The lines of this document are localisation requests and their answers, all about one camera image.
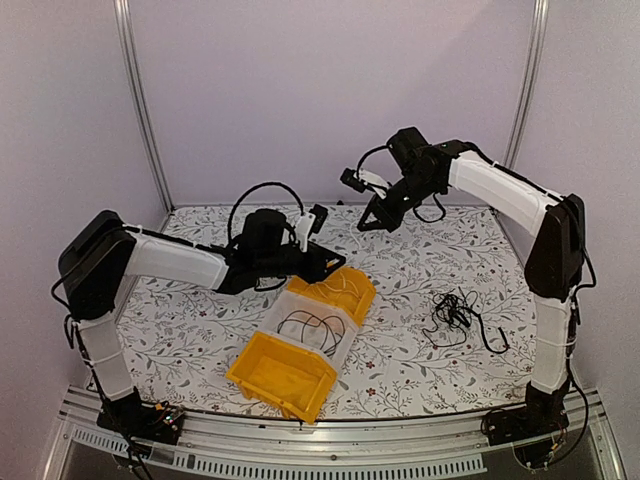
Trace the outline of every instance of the table surface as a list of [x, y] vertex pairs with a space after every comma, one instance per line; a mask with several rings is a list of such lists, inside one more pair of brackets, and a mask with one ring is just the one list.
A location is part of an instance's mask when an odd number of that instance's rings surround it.
[[[239, 232], [255, 206], [241, 207]], [[291, 218], [293, 206], [278, 206]], [[493, 213], [485, 207], [448, 207], [435, 224], [407, 214], [394, 233], [355, 229], [363, 207], [329, 207], [314, 241], [364, 271], [378, 294], [358, 333], [320, 418], [430, 415], [501, 406], [523, 400], [535, 357], [535, 309], [522, 267]], [[166, 233], [201, 243], [226, 244], [228, 207], [176, 210]], [[437, 216], [424, 207], [425, 217]], [[432, 329], [433, 297], [451, 290], [476, 292], [494, 349], [487, 351], [477, 323], [467, 340], [460, 331]], [[276, 416], [246, 400], [224, 378], [279, 291], [216, 294], [175, 281], [141, 278], [120, 318], [118, 332], [134, 383], [147, 400], [193, 409]]]

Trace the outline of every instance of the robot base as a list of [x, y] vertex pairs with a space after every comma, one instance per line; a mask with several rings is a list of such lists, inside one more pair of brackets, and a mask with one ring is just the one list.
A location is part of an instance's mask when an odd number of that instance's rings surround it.
[[113, 402], [105, 401], [98, 416], [98, 426], [121, 435], [177, 445], [184, 414], [180, 407], [167, 403], [160, 408], [145, 405], [138, 390]]
[[[153, 407], [143, 407], [145, 411], [141, 411], [141, 414], [145, 418], [151, 418], [152, 416], [157, 417], [158, 412], [156, 412]], [[104, 428], [106, 430], [111, 430], [115, 433], [120, 433], [116, 425], [114, 425], [111, 415], [107, 413], [100, 412], [98, 415], [98, 421], [96, 422], [100, 428]], [[135, 438], [141, 438], [144, 440], [150, 440], [152, 442], [165, 443], [167, 445], [177, 445], [178, 439], [180, 438], [180, 433], [182, 432], [182, 424], [184, 423], [184, 417], [178, 418], [173, 425], [166, 425], [160, 422], [155, 427], [149, 426], [147, 428], [135, 428], [135, 429], [126, 429], [126, 433]]]
[[553, 418], [533, 419], [527, 407], [489, 412], [482, 423], [489, 445], [518, 442], [567, 428], [569, 419], [564, 411]]

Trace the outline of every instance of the white arm segment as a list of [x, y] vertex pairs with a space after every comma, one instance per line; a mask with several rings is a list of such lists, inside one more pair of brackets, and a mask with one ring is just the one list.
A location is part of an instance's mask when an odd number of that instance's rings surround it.
[[[215, 290], [227, 274], [228, 267], [220, 255], [146, 235], [131, 235], [136, 244], [125, 275], [177, 280]], [[133, 383], [116, 334], [114, 312], [78, 322], [78, 333], [107, 398], [114, 401], [132, 393]]]
[[132, 233], [136, 239], [125, 275], [141, 275], [217, 289], [229, 267], [221, 255]]
[[558, 203], [492, 167], [472, 150], [451, 161], [449, 185], [484, 200], [522, 225], [534, 237], [540, 230], [547, 206]]
[[132, 393], [133, 382], [116, 334], [114, 312], [96, 320], [81, 320], [78, 322], [78, 335], [106, 397], [115, 401]]
[[[485, 162], [474, 151], [451, 161], [449, 184], [470, 193], [538, 235], [546, 209], [558, 202]], [[553, 393], [567, 379], [566, 348], [570, 301], [534, 295], [537, 313], [536, 361], [531, 384]]]

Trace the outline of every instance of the metal platform edge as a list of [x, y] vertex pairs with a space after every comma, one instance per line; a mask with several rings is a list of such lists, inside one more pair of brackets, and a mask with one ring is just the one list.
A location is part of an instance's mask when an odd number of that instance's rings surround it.
[[[599, 424], [605, 411], [598, 392], [588, 389], [586, 393], [590, 423]], [[569, 429], [581, 428], [581, 397], [570, 393], [565, 407], [571, 422]], [[124, 456], [124, 440], [96, 426], [99, 411], [100, 400], [95, 393], [70, 387], [59, 412], [64, 424], [60, 436], [64, 441], [59, 443], [77, 441]], [[217, 478], [261, 478], [267, 474], [280, 478], [279, 472], [283, 479], [291, 480], [314, 479], [314, 472], [325, 472], [327, 476], [322, 480], [359, 480], [359, 472], [371, 475], [363, 479], [455, 478], [486, 471], [482, 454], [511, 448], [511, 444], [489, 446], [480, 432], [485, 413], [486, 410], [435, 417], [331, 420], [306, 425], [277, 418], [187, 411], [178, 446], [149, 444], [152, 453], [148, 461]], [[67, 451], [69, 447], [57, 448]]]

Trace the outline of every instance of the wire bundle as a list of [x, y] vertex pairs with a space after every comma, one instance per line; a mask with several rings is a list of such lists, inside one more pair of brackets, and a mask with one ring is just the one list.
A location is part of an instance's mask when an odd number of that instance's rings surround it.
[[[297, 332], [298, 325], [302, 325], [302, 327], [299, 328], [299, 332]], [[282, 332], [282, 329], [287, 326], [290, 326], [291, 328], [286, 332]], [[322, 333], [320, 333], [320, 335], [315, 335], [315, 332], [319, 331], [318, 329], [320, 328], [324, 330], [324, 338], [321, 340], [319, 340], [318, 337], [321, 337]], [[313, 332], [311, 333], [311, 338], [309, 338], [309, 334], [307, 335], [306, 341], [305, 331]], [[332, 358], [336, 353], [336, 349], [342, 342], [345, 334], [345, 326], [342, 319], [337, 315], [328, 315], [324, 318], [320, 318], [306, 310], [295, 310], [278, 324], [276, 327], [276, 333], [281, 333], [304, 345], [317, 348], [327, 357]]]
[[[422, 334], [431, 342], [434, 347], [437, 348], [447, 348], [447, 347], [456, 347], [458, 345], [462, 345], [467, 341], [468, 334], [467, 330], [471, 328], [471, 321], [475, 318], [480, 324], [480, 334], [482, 335], [482, 341], [484, 342], [484, 346], [491, 353], [495, 353], [501, 355], [509, 350], [509, 342], [507, 341], [507, 337], [502, 330], [502, 327], [498, 328], [498, 332], [500, 332], [500, 336], [502, 337], [502, 341], [504, 343], [504, 348], [502, 350], [494, 350], [489, 345], [487, 341], [487, 336], [485, 334], [484, 322], [482, 321], [482, 316], [473, 309], [473, 305], [478, 300], [478, 292], [471, 291], [468, 294], [462, 293], [460, 290], [460, 296], [454, 293], [445, 293], [445, 294], [436, 294], [433, 297], [433, 303], [435, 307], [431, 313], [431, 320], [433, 321], [434, 327], [431, 329], [422, 328]], [[473, 302], [469, 301], [469, 297], [475, 294], [475, 298]], [[449, 330], [459, 330], [463, 333], [464, 338], [461, 341], [454, 342], [448, 345], [438, 345], [436, 344], [429, 334], [435, 333], [440, 329], [440, 325], [445, 324], [449, 327]]]

